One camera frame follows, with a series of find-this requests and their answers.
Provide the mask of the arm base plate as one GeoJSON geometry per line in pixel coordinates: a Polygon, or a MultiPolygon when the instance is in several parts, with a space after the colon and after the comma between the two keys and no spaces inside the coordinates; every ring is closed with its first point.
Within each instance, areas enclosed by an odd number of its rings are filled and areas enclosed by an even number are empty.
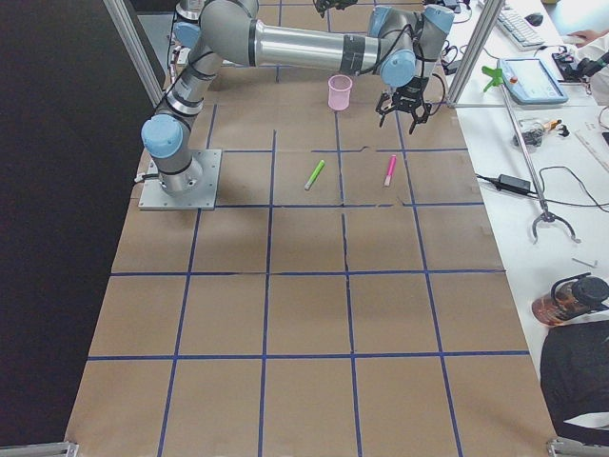
{"type": "Polygon", "coordinates": [[[138,208],[141,210],[214,210],[219,185],[223,151],[191,150],[189,167],[177,175],[161,173],[151,161],[142,187],[138,208]]]}

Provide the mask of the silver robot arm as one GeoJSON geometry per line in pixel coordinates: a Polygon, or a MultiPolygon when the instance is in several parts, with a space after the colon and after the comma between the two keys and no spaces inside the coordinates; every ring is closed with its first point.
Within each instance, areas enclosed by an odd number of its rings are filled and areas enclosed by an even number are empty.
{"type": "MultiPolygon", "coordinates": [[[[199,34],[199,18],[206,1],[179,1],[174,10],[174,17],[169,36],[172,46],[172,66],[180,65],[180,55],[194,47],[199,34]]],[[[357,4],[357,1],[313,1],[315,10],[324,18],[328,10],[345,10],[357,4]]]]}
{"type": "Polygon", "coordinates": [[[215,203],[220,155],[192,150],[188,142],[206,90],[224,61],[375,74],[389,87],[376,107],[381,117],[406,112],[418,125],[431,114],[423,93],[452,29],[452,10],[380,6],[371,13],[365,35],[270,26],[259,20],[258,11],[256,1],[206,1],[186,67],[142,126],[143,144],[156,168],[148,189],[163,197],[163,208],[173,207],[175,199],[185,209],[194,208],[196,195],[205,197],[204,207],[215,203]]]}

